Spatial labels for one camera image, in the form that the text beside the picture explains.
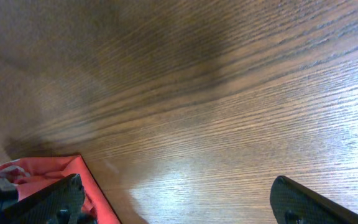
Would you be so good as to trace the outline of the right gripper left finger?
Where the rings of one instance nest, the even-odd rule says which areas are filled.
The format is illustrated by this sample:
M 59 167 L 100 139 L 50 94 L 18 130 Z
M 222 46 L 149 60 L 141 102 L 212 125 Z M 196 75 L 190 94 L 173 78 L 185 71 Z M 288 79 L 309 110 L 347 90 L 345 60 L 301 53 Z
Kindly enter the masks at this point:
M 0 223 L 79 224 L 85 222 L 81 208 L 85 190 L 78 174 L 71 174 L 36 193 L 19 199 L 18 187 L 0 178 Z

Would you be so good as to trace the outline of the red orange t-shirt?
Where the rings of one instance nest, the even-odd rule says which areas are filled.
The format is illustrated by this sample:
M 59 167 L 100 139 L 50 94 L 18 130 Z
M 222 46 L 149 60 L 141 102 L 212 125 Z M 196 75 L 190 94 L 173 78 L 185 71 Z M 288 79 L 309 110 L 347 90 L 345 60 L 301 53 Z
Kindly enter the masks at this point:
M 81 156 L 25 157 L 0 166 L 0 223 L 118 224 Z

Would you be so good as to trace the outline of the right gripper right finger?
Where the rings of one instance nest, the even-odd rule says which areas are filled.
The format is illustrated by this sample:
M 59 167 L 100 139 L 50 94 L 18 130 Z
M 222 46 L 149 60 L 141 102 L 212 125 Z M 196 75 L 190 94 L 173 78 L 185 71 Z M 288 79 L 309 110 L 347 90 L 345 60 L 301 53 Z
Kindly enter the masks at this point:
M 280 175 L 270 190 L 278 224 L 358 224 L 358 214 Z

